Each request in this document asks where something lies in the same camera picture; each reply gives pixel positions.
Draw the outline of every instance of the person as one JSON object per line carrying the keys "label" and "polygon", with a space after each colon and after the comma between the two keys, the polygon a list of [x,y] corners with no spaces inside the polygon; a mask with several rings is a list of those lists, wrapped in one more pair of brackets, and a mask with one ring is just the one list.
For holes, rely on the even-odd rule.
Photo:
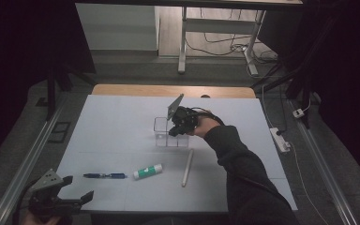
{"label": "person", "polygon": [[203,138],[215,150],[217,163],[227,172],[227,204],[231,224],[299,224],[288,202],[268,179],[262,161],[241,142],[236,127],[222,126],[206,116],[198,119],[198,126],[188,135]]}

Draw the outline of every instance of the robotic arm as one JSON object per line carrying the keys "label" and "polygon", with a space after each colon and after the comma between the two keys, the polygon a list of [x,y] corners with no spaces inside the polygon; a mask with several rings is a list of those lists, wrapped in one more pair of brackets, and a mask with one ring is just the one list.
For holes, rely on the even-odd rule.
{"label": "robotic arm", "polygon": [[[61,217],[58,224],[72,224],[72,216],[80,214],[84,204],[93,199],[94,191],[83,195],[79,200],[62,200],[57,197],[62,187],[72,183],[72,176],[61,178],[53,170],[47,171],[38,180],[33,181],[28,187],[32,193],[29,200],[28,210],[38,217],[42,222],[46,222],[54,216]],[[23,196],[28,188],[22,191],[22,196],[17,203],[16,211],[13,214],[12,224],[19,223],[19,214]]]}
{"label": "robotic arm", "polygon": [[[194,130],[198,126],[198,116],[207,116],[221,125],[224,125],[220,118],[211,112],[201,108],[186,108],[179,106],[184,94],[181,94],[169,107],[167,120],[172,119],[174,127],[169,130],[169,135],[177,136],[178,134],[185,134]],[[197,112],[193,109],[201,109],[202,112]]]}

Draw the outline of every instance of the white tabletop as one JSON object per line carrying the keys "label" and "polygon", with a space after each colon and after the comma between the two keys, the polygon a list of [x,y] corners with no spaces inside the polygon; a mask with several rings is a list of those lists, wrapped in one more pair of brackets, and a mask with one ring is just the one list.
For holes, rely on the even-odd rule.
{"label": "white tabletop", "polygon": [[[227,212],[226,173],[203,139],[190,137],[188,148],[156,146],[154,119],[166,116],[174,100],[89,96],[57,170],[62,177],[73,176],[59,197],[78,199],[94,190],[93,201],[82,207],[85,211]],[[211,110],[226,125],[235,125],[278,191],[297,209],[258,99],[184,97],[181,105]],[[182,187],[189,148],[194,157]],[[159,163],[161,174],[133,179],[133,172]],[[129,178],[92,179],[84,173],[125,173]]]}

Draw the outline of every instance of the white wall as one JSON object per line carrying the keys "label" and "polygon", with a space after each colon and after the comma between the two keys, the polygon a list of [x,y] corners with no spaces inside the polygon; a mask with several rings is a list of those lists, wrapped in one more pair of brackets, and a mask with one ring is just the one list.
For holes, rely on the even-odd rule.
{"label": "white wall", "polygon": [[157,7],[99,4],[76,7],[91,50],[158,49]]}

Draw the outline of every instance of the table leg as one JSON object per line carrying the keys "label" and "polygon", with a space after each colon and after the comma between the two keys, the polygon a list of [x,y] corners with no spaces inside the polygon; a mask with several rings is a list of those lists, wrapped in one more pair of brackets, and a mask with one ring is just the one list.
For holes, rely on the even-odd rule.
{"label": "table leg", "polygon": [[244,51],[244,56],[247,59],[247,67],[250,71],[251,76],[259,75],[259,73],[256,69],[256,66],[254,64],[254,60],[252,57],[252,51],[253,51],[253,45],[256,41],[256,37],[259,34],[260,26],[262,25],[264,12],[265,12],[264,10],[257,11],[256,23],[255,23],[255,26],[253,27],[250,41],[249,41],[249,44],[247,45],[247,49]]}
{"label": "table leg", "polygon": [[187,8],[182,9],[182,28],[181,28],[181,41],[180,41],[180,54],[179,54],[179,68],[178,73],[184,74],[186,72],[186,26],[187,26]]}

